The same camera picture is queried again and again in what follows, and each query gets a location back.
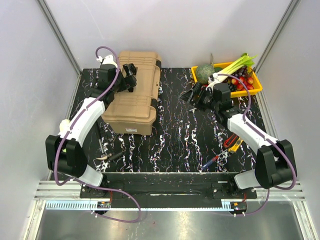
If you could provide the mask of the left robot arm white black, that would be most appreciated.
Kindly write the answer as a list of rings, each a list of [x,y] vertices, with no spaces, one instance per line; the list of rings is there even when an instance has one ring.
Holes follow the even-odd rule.
[[[45,148],[48,168],[54,174],[64,174],[91,185],[91,192],[102,198],[107,195],[109,186],[103,182],[103,174],[88,164],[83,144],[98,118],[115,99],[116,93],[133,92],[137,85],[137,69],[133,63],[120,65],[111,54],[98,60],[101,65],[89,96],[64,129],[57,135],[47,137]]]

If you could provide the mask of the tan plastic tool box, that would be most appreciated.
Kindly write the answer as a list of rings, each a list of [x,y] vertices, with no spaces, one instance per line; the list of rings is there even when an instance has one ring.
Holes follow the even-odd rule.
[[[116,134],[150,136],[157,118],[157,102],[162,58],[154,51],[122,51],[120,65],[134,64],[136,86],[115,94],[113,102],[102,114]]]

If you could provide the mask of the claw hammer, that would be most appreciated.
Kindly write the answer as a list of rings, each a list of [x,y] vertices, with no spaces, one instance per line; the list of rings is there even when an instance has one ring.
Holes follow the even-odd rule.
[[[107,160],[112,154],[111,153],[109,153],[109,154],[105,153],[104,147],[103,147],[103,144],[102,144],[102,140],[100,138],[98,139],[98,142],[99,142],[99,147],[100,147],[100,151],[101,151],[102,155],[101,155],[101,157],[96,157],[95,159],[98,160],[98,161]]]

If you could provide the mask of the black rubber mallet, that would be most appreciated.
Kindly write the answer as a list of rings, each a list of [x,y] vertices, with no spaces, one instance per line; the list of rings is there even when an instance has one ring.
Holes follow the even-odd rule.
[[[118,160],[119,158],[122,158],[123,155],[124,155],[124,152],[122,152],[122,151],[121,152],[117,152],[117,153],[112,154],[108,159],[110,161],[115,161],[115,160]]]

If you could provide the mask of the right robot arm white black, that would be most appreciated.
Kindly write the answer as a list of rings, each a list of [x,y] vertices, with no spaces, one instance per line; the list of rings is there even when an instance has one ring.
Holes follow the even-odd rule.
[[[233,105],[228,84],[218,83],[212,90],[197,82],[179,97],[201,111],[211,110],[216,120],[239,136],[256,155],[255,169],[238,173],[227,186],[228,194],[239,198],[248,188],[281,188],[288,181],[294,186],[297,168],[293,146],[288,140],[278,140],[254,125],[237,106]]]

